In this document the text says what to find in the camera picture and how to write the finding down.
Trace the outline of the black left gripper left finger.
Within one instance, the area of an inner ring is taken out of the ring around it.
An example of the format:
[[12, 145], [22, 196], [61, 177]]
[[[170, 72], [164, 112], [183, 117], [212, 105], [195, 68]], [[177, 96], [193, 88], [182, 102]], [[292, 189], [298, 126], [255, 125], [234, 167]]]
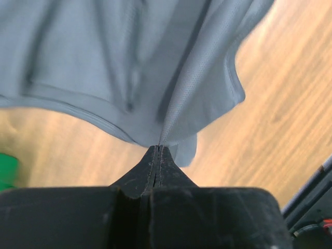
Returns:
[[149, 248], [148, 192], [159, 148], [110, 186], [1, 193], [1, 248]]

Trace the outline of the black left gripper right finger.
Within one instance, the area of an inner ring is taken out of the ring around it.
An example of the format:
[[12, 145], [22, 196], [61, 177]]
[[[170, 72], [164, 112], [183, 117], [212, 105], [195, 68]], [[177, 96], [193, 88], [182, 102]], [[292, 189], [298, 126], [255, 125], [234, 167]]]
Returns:
[[275, 197], [261, 188], [195, 186], [166, 147], [150, 195], [151, 248], [292, 248]]

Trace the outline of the grey t shirt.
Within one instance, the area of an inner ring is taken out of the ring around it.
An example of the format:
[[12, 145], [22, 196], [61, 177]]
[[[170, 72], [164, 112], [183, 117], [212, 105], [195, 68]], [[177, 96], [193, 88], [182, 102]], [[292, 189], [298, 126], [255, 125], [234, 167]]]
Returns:
[[235, 55], [272, 1], [1, 1], [1, 107], [67, 113], [186, 167], [244, 101]]

